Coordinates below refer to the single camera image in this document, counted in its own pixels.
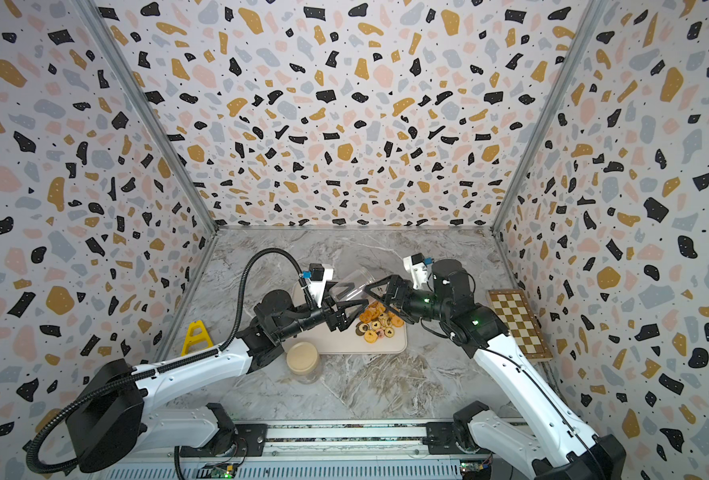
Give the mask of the yellow flower cookie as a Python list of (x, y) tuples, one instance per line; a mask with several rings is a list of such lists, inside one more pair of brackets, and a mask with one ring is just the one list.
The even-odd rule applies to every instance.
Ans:
[(368, 330), (364, 333), (363, 339), (367, 343), (375, 343), (378, 340), (378, 333), (373, 330)]

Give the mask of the jar with beige lid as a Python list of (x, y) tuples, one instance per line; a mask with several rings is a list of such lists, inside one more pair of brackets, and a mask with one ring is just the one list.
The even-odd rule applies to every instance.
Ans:
[(300, 383), (316, 382), (322, 374), (322, 360), (314, 344), (298, 342), (286, 351), (286, 365), (294, 379)]

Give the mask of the clear plastic cookie jar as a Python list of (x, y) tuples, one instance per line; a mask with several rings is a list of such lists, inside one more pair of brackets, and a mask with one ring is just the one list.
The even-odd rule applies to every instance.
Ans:
[(374, 281), (375, 278), (369, 270), (357, 268), (330, 288), (330, 296), (335, 302), (364, 300), (367, 298), (364, 289)]

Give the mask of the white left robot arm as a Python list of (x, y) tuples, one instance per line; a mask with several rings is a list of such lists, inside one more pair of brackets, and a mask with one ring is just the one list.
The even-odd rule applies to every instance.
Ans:
[(80, 394), (82, 405), (68, 420), (76, 465), (82, 473), (104, 470), (128, 454), (176, 447), (184, 455), (216, 456), (238, 444), (238, 428), (216, 403), (176, 413), (168, 402), (212, 383), (248, 375), (280, 357), (284, 341), (318, 325), (344, 331), (366, 310), (365, 300), (296, 306), (274, 290), (254, 308), (248, 327), (226, 347), (218, 346), (154, 364), (132, 367), (122, 360), (102, 367)]

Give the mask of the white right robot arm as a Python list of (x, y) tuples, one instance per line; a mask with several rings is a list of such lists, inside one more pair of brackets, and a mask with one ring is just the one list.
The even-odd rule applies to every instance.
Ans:
[(410, 279), (390, 275), (364, 292), (404, 322), (438, 322), (444, 336), (481, 367), (506, 394), (530, 430), (524, 432), (473, 402), (453, 418), (464, 450), (481, 448), (528, 479), (618, 479), (626, 452), (572, 412), (521, 352), (496, 313), (475, 299), (476, 284), (457, 260), (411, 268)]

